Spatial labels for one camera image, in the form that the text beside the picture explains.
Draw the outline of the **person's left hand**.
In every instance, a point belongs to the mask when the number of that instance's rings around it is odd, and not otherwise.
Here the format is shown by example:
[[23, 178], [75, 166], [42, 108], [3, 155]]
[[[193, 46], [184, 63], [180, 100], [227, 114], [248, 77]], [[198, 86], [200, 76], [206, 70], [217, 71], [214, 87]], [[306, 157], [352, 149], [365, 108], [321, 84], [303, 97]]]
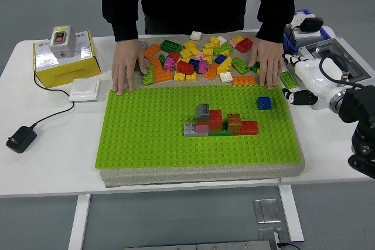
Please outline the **person's left hand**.
[[259, 84], [267, 86], [272, 90], [278, 83], [284, 59], [283, 44], [270, 42], [263, 39], [256, 39], [254, 41], [249, 66], [252, 67], [256, 62], [260, 63]]

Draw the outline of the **person's right hand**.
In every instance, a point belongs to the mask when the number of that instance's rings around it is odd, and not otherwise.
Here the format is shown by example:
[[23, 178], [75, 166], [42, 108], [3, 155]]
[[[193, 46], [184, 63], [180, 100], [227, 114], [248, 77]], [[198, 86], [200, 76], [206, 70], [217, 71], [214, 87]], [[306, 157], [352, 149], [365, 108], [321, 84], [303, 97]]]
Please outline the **person's right hand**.
[[122, 40], [116, 43], [113, 64], [111, 69], [112, 90], [117, 95], [122, 95], [125, 82], [128, 89], [134, 89], [134, 70], [136, 62], [142, 74], [147, 74], [144, 51], [138, 39]]

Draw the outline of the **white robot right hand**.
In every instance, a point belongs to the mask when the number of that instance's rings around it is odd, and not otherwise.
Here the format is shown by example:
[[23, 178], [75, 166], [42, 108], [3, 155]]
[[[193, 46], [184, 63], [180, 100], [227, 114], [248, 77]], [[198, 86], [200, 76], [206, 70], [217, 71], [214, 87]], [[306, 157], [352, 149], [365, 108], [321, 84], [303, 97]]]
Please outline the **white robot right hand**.
[[342, 70], [329, 58], [310, 60], [290, 54], [286, 54], [284, 58], [293, 66], [295, 75], [305, 86], [304, 90], [296, 92], [282, 90], [289, 103], [310, 105], [313, 109], [329, 108], [337, 113], [349, 88], [349, 72]]

